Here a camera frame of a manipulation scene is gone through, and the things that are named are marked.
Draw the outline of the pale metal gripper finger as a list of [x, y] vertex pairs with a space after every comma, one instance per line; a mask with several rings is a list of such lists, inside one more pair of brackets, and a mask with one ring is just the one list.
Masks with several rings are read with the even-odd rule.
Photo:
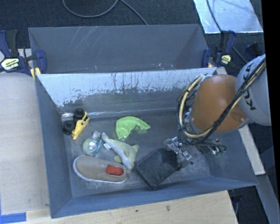
[[168, 138], [164, 141], [165, 149], [168, 151], [178, 152], [180, 148], [178, 137]]
[[192, 159], [192, 156], [187, 151], [179, 151], [179, 166], [186, 168]]

